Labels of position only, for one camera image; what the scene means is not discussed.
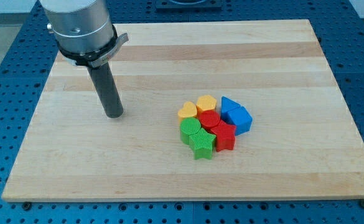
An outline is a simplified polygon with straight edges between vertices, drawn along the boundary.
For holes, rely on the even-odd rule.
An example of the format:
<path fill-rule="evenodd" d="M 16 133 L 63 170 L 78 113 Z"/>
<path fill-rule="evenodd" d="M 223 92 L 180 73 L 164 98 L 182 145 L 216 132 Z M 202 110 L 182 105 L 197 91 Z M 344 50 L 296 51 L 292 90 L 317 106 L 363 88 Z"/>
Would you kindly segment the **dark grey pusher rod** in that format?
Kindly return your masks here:
<path fill-rule="evenodd" d="M 107 117 L 120 117 L 124 110 L 109 64 L 87 69 Z"/>

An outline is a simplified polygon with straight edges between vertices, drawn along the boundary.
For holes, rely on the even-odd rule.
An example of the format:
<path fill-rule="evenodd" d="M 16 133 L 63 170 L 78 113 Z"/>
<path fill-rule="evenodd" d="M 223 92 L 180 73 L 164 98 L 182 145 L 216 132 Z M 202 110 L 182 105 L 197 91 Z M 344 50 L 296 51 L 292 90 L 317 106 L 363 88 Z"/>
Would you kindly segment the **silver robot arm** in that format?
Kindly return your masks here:
<path fill-rule="evenodd" d="M 123 106 L 109 60 L 128 40 L 118 34 L 105 0 L 40 0 L 60 53 L 74 66 L 87 68 L 105 114 L 117 118 Z"/>

